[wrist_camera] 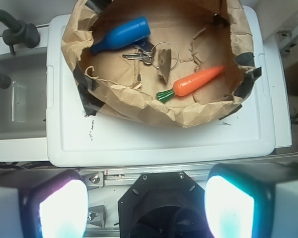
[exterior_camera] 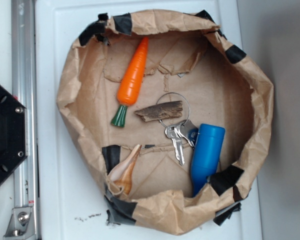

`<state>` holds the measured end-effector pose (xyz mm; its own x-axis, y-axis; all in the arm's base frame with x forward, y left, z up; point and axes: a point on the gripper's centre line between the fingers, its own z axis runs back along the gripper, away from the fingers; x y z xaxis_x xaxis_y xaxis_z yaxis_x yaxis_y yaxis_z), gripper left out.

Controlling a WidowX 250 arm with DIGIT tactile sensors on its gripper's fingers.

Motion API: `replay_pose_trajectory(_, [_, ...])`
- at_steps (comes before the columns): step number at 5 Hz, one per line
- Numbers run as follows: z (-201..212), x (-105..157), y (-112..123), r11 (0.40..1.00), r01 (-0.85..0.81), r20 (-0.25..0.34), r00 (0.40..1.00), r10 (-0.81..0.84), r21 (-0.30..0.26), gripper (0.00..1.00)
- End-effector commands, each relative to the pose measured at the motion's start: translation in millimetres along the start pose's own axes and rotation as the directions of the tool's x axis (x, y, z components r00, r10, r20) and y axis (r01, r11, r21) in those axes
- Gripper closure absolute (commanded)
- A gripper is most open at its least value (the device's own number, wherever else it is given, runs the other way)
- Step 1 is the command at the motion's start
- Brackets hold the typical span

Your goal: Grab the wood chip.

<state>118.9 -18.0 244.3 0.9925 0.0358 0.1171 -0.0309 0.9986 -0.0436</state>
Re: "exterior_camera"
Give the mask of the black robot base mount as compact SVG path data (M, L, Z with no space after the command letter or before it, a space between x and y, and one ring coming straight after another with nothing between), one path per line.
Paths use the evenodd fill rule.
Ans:
M26 108L0 85L0 186L26 157Z

